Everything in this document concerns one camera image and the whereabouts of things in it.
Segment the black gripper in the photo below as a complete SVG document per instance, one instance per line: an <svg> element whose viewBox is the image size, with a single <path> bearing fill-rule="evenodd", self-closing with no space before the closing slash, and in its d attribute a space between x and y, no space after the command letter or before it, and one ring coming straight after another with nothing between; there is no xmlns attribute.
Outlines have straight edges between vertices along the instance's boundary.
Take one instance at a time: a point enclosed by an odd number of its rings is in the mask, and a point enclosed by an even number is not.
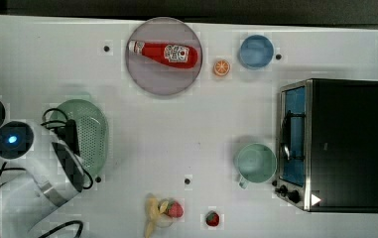
<svg viewBox="0 0 378 238"><path fill-rule="evenodd" d="M55 132L76 155L79 155L77 126L74 120L67 120L65 125L58 127Z"/></svg>

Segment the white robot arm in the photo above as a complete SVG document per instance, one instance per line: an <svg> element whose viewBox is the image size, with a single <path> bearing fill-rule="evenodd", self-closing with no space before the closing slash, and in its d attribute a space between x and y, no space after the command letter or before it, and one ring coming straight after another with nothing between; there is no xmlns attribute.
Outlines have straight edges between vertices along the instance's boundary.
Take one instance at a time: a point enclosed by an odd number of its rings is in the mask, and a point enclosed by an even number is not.
<svg viewBox="0 0 378 238"><path fill-rule="evenodd" d="M0 127L0 159L25 171L0 184L0 238L28 238L83 190L81 158L41 125L11 121Z"/></svg>

